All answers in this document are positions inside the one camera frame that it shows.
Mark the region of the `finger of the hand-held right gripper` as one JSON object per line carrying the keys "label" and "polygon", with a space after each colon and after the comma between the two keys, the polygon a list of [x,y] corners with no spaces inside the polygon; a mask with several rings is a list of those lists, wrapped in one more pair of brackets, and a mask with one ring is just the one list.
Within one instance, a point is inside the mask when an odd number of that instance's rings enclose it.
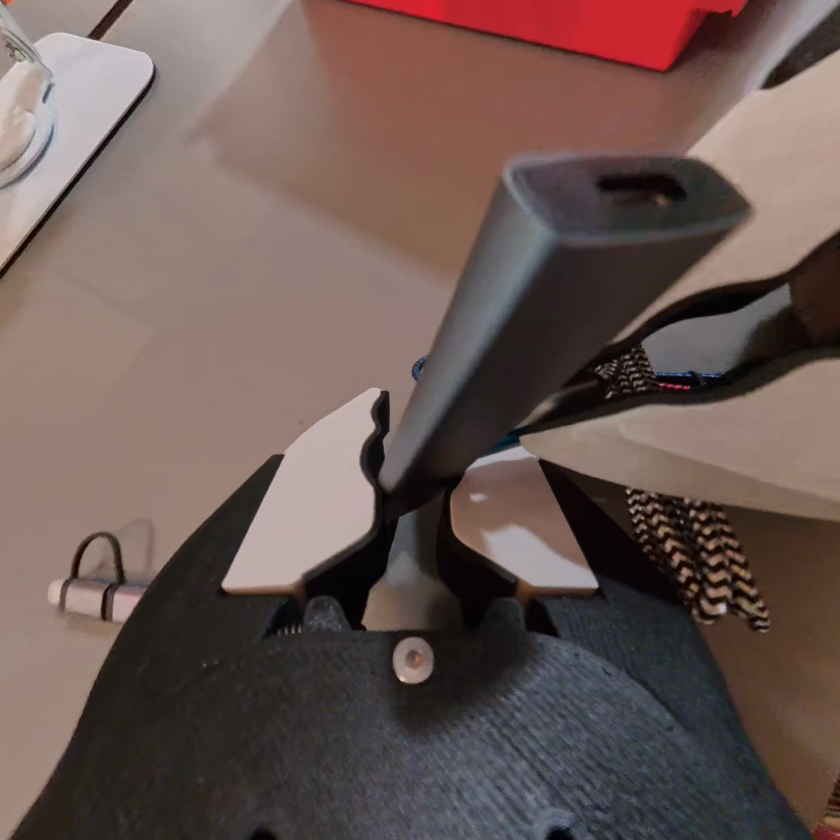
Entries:
{"label": "finger of the hand-held right gripper", "polygon": [[750,93],[689,150],[751,206],[751,215],[636,316],[591,361],[655,331],[734,312],[769,291],[830,237],[839,214],[839,65],[819,62]]}
{"label": "finger of the hand-held right gripper", "polygon": [[611,400],[520,432],[532,455],[625,487],[839,519],[839,359],[812,346],[727,385]]}

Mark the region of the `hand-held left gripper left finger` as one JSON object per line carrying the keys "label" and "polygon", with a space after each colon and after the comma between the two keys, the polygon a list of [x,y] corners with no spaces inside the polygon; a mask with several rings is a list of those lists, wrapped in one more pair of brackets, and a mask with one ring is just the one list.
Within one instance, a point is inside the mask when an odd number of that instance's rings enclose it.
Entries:
{"label": "hand-held left gripper left finger", "polygon": [[286,595],[303,605],[360,564],[362,592],[387,549],[377,484],[390,425],[388,391],[371,388],[317,421],[280,458],[223,580],[227,595]]}

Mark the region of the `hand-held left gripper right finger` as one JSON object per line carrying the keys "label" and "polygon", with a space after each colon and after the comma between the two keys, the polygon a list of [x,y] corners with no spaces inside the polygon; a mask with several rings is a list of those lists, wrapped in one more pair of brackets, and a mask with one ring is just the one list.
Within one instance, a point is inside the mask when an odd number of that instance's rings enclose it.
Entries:
{"label": "hand-held left gripper right finger", "polygon": [[533,455],[474,462],[443,503],[438,574],[461,601],[590,596],[598,582]]}

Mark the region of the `grey usb hub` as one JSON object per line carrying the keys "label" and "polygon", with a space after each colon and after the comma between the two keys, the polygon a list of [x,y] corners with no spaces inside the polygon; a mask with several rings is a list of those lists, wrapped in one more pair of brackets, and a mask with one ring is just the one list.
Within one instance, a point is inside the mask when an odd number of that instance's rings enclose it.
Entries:
{"label": "grey usb hub", "polygon": [[388,506],[434,499],[751,213],[693,159],[510,163],[392,433],[379,474]]}

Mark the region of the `red plastic bin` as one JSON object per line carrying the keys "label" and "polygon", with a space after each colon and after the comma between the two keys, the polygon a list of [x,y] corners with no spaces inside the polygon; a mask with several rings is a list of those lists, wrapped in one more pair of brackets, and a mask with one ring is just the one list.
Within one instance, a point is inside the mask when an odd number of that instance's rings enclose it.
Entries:
{"label": "red plastic bin", "polygon": [[711,15],[745,1],[355,1],[355,5],[646,70],[671,68]]}

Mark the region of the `grey desk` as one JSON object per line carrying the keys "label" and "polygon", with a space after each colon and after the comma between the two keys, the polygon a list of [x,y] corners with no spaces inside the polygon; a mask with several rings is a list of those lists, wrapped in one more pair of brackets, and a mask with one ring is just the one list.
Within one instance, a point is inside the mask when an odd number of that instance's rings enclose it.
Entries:
{"label": "grey desk", "polygon": [[48,584],[90,532],[158,571],[304,427],[399,417],[502,166],[681,152],[835,2],[747,2],[661,75],[346,2],[132,2],[150,92],[2,276],[2,838],[113,625]]}

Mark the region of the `small white adapter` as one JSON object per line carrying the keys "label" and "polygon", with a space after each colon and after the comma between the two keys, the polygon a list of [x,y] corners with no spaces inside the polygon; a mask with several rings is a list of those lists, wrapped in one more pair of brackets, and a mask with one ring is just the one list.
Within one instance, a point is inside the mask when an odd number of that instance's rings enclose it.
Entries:
{"label": "small white adapter", "polygon": [[[85,556],[97,543],[105,547],[104,567],[99,574],[94,571],[83,574]],[[129,575],[123,543],[116,533],[98,531],[78,543],[71,556],[68,574],[48,584],[47,603],[57,613],[122,625],[151,583],[151,578],[138,579]]]}

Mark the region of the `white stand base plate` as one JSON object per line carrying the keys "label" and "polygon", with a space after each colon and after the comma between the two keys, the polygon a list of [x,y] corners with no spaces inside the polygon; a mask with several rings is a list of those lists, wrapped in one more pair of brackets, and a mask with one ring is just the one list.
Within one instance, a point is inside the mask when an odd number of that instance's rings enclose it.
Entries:
{"label": "white stand base plate", "polygon": [[1,51],[4,275],[150,91],[155,67],[78,35],[32,40],[5,2]]}

